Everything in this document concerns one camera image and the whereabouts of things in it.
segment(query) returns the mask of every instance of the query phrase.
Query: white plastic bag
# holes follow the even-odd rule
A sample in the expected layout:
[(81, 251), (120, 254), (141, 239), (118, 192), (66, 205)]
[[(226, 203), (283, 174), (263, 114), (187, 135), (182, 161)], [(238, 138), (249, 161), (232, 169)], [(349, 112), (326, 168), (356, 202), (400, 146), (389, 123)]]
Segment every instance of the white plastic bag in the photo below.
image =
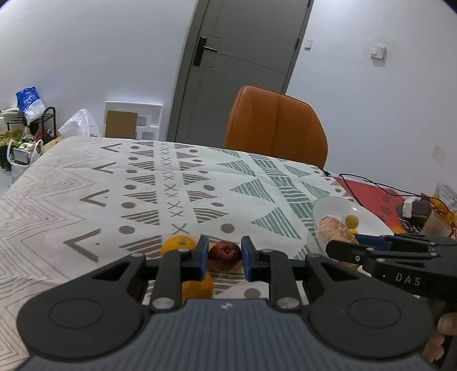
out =
[(11, 159), (10, 156), (10, 151), (11, 151), (11, 143), (13, 142), (13, 139), (10, 140), (10, 143), (8, 144), (8, 149), (6, 150), (6, 158), (8, 159), (8, 162), (11, 164), (11, 184), (16, 182), (16, 180), (19, 179), (19, 177), (24, 174), (24, 171), (26, 171), (30, 165), (32, 165), (36, 160), (40, 158), (40, 154), (43, 153), (43, 141), (40, 139), (38, 142), (35, 143), (35, 148), (32, 153), (32, 157), (30, 158), (30, 163), (28, 165), (21, 165), (14, 160)]
[(97, 124), (87, 109), (76, 112), (57, 130), (60, 135), (68, 137), (101, 137)]

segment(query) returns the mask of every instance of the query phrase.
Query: red apple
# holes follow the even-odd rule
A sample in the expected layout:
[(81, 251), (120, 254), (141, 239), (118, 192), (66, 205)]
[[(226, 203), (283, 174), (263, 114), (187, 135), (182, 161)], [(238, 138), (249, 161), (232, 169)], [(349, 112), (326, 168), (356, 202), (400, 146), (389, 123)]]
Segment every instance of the red apple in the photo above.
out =
[(229, 241), (217, 242), (208, 252), (211, 268), (227, 271), (236, 267), (241, 260), (241, 250), (238, 245)]

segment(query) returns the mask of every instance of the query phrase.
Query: blue plastic bag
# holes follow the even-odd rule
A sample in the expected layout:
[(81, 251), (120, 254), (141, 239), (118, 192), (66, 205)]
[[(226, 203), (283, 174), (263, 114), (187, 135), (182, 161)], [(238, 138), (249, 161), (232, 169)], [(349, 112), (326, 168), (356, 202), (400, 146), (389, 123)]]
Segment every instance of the blue plastic bag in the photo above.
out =
[(34, 86), (17, 92), (16, 97), (17, 106), (19, 107), (19, 111), (25, 116), (27, 125), (33, 120), (40, 118), (46, 109)]

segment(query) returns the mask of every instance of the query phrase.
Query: human hand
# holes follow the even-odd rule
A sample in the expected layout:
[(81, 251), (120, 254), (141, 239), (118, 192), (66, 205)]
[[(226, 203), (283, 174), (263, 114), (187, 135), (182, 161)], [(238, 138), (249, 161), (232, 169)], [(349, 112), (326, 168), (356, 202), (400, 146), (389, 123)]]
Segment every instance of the human hand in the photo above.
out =
[(442, 347), (444, 335), (457, 336), (457, 312), (443, 314), (438, 321), (438, 325), (433, 329), (432, 334), (425, 344), (422, 355), (425, 359), (432, 362), (440, 359), (444, 354)]

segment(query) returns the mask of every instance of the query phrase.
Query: orange chair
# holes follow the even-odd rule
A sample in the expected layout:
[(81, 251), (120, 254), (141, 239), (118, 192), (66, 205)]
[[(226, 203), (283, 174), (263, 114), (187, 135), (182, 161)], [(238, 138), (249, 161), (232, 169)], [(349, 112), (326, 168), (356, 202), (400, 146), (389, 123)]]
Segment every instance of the orange chair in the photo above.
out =
[(327, 138), (314, 110), (289, 96), (255, 86), (238, 92), (224, 148), (324, 167)]

